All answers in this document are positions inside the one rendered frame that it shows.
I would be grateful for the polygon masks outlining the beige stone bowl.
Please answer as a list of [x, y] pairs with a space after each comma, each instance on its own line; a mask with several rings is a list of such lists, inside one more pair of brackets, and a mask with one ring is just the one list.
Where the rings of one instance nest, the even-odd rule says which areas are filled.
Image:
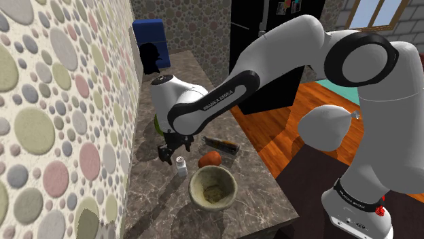
[[207, 212], [230, 208], [238, 192], [233, 175], [220, 166], [204, 166], [190, 178], [188, 193], [192, 203]]

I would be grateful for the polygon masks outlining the blue box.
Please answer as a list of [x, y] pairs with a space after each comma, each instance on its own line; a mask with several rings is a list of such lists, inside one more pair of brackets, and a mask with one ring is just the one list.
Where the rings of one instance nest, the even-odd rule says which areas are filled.
[[161, 68], [169, 68], [171, 66], [169, 51], [167, 46], [164, 25], [161, 19], [141, 19], [132, 23], [132, 29], [135, 34], [137, 45], [144, 43], [154, 44], [159, 53], [159, 60], [156, 61], [157, 66]]

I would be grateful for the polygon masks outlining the dark robot stand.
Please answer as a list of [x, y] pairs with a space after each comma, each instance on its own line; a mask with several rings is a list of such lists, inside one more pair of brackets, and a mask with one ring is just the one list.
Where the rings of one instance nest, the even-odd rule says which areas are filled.
[[[293, 239], [357, 239], [335, 227], [321, 204], [322, 193], [348, 168], [308, 145], [303, 146], [276, 178], [299, 218], [281, 230]], [[394, 191], [385, 195], [393, 239], [424, 239], [424, 203]]]

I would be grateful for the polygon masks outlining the orange round fruit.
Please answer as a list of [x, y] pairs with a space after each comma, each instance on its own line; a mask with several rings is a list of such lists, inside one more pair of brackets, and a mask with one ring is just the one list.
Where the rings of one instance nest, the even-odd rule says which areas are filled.
[[210, 151], [203, 155], [198, 161], [198, 167], [219, 166], [222, 163], [222, 157], [217, 151]]

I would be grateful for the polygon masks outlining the wooden framed window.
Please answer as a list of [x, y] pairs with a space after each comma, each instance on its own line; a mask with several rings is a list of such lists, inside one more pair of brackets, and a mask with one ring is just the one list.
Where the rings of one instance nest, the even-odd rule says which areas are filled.
[[410, 0], [353, 0], [344, 29], [393, 30]]

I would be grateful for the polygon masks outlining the teal rug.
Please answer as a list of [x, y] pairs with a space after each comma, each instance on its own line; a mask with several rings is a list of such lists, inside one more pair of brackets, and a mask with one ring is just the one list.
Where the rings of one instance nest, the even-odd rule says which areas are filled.
[[348, 88], [348, 87], [338, 86], [336, 84], [333, 84], [331, 81], [327, 79], [319, 80], [317, 81], [317, 83], [327, 88], [328, 90], [331, 90], [334, 93], [342, 96], [343, 98], [351, 101], [352, 103], [355, 103], [356, 105], [360, 105], [357, 88]]

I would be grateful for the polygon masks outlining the green round thing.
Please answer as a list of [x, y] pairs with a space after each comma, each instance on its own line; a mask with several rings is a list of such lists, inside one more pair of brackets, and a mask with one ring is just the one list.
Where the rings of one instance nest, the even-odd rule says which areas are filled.
[[158, 123], [158, 118], [157, 115], [154, 116], [154, 128], [156, 129], [156, 132], [160, 135], [160, 136], [164, 136], [163, 135], [163, 131], [160, 129], [160, 125]]

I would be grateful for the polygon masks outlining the white salt shaker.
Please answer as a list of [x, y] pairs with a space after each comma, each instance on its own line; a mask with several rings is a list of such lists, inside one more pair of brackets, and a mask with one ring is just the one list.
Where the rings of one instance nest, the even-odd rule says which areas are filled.
[[188, 169], [187, 169], [186, 161], [184, 160], [184, 158], [182, 156], [178, 156], [175, 159], [175, 162], [177, 167], [177, 174], [180, 177], [186, 177], [188, 175]]

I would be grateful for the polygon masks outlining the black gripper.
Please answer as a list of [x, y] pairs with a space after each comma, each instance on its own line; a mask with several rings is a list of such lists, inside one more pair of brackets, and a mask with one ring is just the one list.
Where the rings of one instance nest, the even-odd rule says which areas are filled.
[[194, 142], [194, 137], [192, 135], [182, 135], [177, 132], [164, 133], [164, 139], [166, 144], [159, 145], [158, 157], [162, 162], [168, 163], [170, 166], [173, 165], [171, 156], [173, 155], [172, 149], [178, 149], [182, 145], [185, 146], [187, 152], [191, 152], [191, 146]]

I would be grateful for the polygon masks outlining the black refrigerator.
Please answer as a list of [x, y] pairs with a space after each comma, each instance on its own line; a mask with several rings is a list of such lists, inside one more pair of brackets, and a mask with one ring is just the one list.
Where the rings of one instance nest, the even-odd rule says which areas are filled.
[[[233, 70], [240, 53], [261, 33], [303, 14], [321, 16], [325, 0], [232, 0], [230, 62]], [[293, 105], [304, 67], [282, 75], [239, 104], [243, 114]]]

